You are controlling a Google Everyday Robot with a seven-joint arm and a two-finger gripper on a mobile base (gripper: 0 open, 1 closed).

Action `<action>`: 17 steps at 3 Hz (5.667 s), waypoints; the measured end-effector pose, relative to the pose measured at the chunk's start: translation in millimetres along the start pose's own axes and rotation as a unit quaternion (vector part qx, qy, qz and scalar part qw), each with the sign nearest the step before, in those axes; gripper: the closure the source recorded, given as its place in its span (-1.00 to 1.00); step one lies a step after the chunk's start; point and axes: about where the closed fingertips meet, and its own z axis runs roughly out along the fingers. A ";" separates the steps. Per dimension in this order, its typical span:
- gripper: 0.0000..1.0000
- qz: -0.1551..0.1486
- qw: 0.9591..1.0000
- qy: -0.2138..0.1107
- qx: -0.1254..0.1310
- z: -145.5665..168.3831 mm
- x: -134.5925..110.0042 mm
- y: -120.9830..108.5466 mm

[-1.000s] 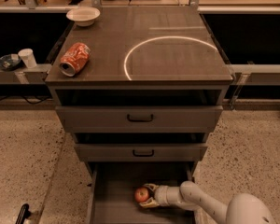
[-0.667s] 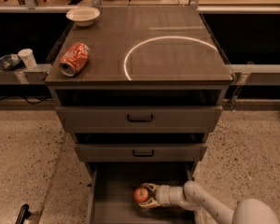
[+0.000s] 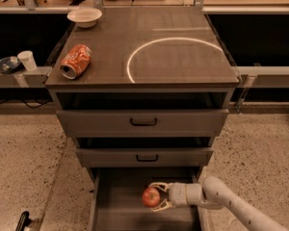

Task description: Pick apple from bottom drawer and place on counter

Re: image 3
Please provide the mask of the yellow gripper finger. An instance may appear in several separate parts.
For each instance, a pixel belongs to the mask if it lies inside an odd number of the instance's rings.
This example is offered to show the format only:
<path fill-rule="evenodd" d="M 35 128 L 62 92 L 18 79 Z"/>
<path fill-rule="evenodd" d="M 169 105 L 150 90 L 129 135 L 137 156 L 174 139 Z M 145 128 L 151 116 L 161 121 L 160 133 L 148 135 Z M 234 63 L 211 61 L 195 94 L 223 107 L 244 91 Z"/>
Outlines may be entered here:
<path fill-rule="evenodd" d="M 169 183 L 164 183 L 164 182 L 153 182 L 149 184 L 149 186 L 151 188 L 155 188 L 155 189 L 161 190 L 164 193 L 167 193 L 171 185 Z"/>
<path fill-rule="evenodd" d="M 164 199 L 160 204 L 158 204 L 156 207 L 152 208 L 153 212 L 160 212 L 160 211 L 165 211 L 169 208 L 172 207 L 172 204 L 167 200 Z"/>

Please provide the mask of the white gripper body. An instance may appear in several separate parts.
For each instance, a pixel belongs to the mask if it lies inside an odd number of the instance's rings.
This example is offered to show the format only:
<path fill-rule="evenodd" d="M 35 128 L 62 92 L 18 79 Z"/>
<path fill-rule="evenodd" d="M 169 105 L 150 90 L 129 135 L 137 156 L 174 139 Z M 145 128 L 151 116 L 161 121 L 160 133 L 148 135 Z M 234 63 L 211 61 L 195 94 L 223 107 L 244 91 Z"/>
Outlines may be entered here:
<path fill-rule="evenodd" d="M 173 207 L 188 205 L 186 185 L 184 183 L 173 183 L 169 188 L 169 201 Z"/>

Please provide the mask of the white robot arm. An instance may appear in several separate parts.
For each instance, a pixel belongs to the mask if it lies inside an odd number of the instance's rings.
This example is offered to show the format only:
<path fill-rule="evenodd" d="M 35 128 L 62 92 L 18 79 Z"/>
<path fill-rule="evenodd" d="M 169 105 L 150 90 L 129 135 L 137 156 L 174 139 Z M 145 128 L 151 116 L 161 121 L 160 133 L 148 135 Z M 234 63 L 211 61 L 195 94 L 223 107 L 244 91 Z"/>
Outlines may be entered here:
<path fill-rule="evenodd" d="M 239 197 L 215 176 L 207 176 L 201 184 L 154 182 L 150 187 L 168 195 L 159 205 L 152 208 L 153 212 L 185 206 L 204 209 L 226 208 L 249 231 L 289 231 Z"/>

